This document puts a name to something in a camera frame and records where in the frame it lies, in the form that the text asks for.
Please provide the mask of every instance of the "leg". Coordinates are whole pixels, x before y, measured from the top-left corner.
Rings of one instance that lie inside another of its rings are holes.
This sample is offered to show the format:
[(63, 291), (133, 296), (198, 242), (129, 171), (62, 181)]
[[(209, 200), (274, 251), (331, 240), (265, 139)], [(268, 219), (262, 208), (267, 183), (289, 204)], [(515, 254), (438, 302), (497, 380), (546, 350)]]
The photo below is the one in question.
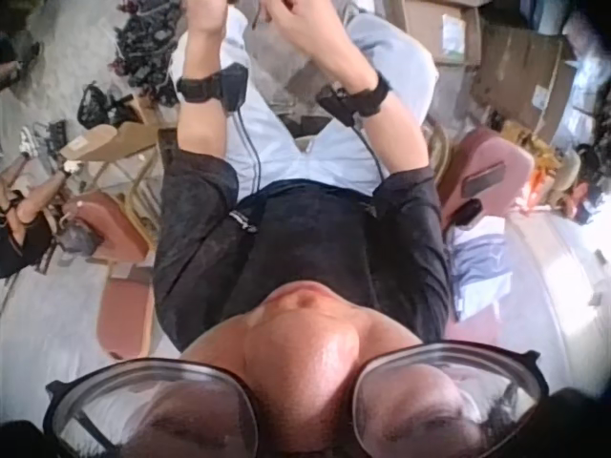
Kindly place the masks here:
[(27, 156), (19, 155), (19, 157), (12, 162), (9, 168), (0, 173), (0, 179), (4, 181), (8, 188), (10, 188), (15, 180), (21, 175), (21, 172), (28, 163), (28, 160), (29, 158)]
[[(244, 48), (242, 34), (247, 26), (245, 16), (234, 7), (229, 7), (227, 33), (221, 47), (221, 65), (226, 68), (234, 62), (250, 67), (250, 59)], [(184, 66), (186, 34), (172, 57), (170, 72), (178, 82)], [(259, 179), (261, 188), (267, 184), (293, 177), (300, 177), (303, 169), (302, 155), (295, 146), (292, 136), (248, 79), (246, 100), (241, 108), (246, 131), (248, 132), (261, 161), (261, 171), (256, 156), (249, 147), (236, 114), (227, 119), (227, 154), (225, 159), (238, 172), (240, 192), (243, 199), (257, 191)]]
[[(368, 13), (358, 14), (350, 21), (348, 35), (422, 123), (438, 76), (431, 54), (412, 37)], [(406, 145), (406, 154), (409, 153), (410, 145)], [(316, 174), (312, 179), (323, 183), (369, 196), (380, 184), (369, 151), (351, 129), (337, 120), (331, 121), (310, 144), (308, 160)]]
[(17, 205), (19, 220), (26, 225), (34, 221), (38, 214), (47, 208), (65, 182), (66, 175), (63, 172), (57, 172), (47, 182), (32, 189), (30, 195)]

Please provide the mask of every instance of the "cloth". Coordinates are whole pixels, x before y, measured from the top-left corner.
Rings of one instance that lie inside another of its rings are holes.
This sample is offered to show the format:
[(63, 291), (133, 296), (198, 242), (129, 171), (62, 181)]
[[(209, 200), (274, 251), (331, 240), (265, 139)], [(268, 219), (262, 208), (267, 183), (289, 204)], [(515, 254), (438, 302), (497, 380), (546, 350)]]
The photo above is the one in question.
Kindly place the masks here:
[[(24, 197), (19, 191), (13, 192), (17, 198), (12, 203), (16, 206)], [(0, 279), (7, 279), (29, 265), (37, 264), (51, 246), (52, 240), (53, 232), (42, 213), (26, 225), (26, 237), (22, 246), (12, 237), (6, 217), (0, 215)]]
[(165, 170), (154, 287), (179, 350), (299, 280), (379, 310), (425, 342), (442, 338), (451, 294), (429, 167), (386, 178), (372, 198), (303, 179), (240, 203), (238, 191), (234, 168), (211, 156), (175, 151)]
[[(221, 65), (224, 68), (235, 62), (250, 68), (242, 37), (247, 25), (244, 15), (229, 7), (226, 36), (221, 46)], [(438, 77), (431, 54), (414, 38), (369, 13), (356, 15), (347, 30), (354, 44), (422, 123), (431, 106)], [(186, 44), (187, 34), (180, 39), (170, 66), (175, 82), (182, 76)], [(339, 121), (331, 121), (309, 143), (305, 153), (301, 153), (251, 79), (248, 80), (241, 111), (256, 152), (249, 147), (237, 116), (231, 115), (227, 123), (225, 158), (238, 173), (238, 200), (282, 179), (311, 179), (354, 189), (368, 196), (380, 185), (381, 178), (371, 154), (356, 134)], [(261, 167), (256, 156), (259, 156)], [(388, 171), (384, 171), (384, 176), (388, 176)]]
[(464, 321), (511, 292), (505, 219), (485, 217), (469, 231), (454, 228), (448, 239), (456, 319)]

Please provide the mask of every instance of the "box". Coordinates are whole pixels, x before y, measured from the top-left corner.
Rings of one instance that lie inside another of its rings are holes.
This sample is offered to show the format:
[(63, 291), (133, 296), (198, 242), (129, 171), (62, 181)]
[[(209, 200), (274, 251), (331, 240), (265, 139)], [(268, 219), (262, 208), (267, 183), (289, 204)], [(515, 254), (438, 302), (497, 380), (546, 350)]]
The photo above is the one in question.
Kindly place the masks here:
[(413, 36), (438, 64), (475, 66), (481, 60), (477, 8), (463, 1), (388, 0), (389, 21)]
[(472, 95), (550, 143), (577, 74), (575, 55), (562, 36), (486, 25)]

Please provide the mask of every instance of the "black t-shirt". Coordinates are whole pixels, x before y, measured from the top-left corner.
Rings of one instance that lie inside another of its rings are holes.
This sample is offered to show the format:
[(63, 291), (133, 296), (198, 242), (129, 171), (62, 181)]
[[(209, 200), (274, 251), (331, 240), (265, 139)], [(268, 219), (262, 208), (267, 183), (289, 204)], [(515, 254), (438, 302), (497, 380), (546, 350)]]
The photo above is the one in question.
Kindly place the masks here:
[(372, 198), (277, 181), (237, 203), (225, 161), (175, 151), (155, 266), (161, 326), (178, 349), (290, 281), (318, 281), (430, 342), (450, 307), (432, 170), (388, 177)]

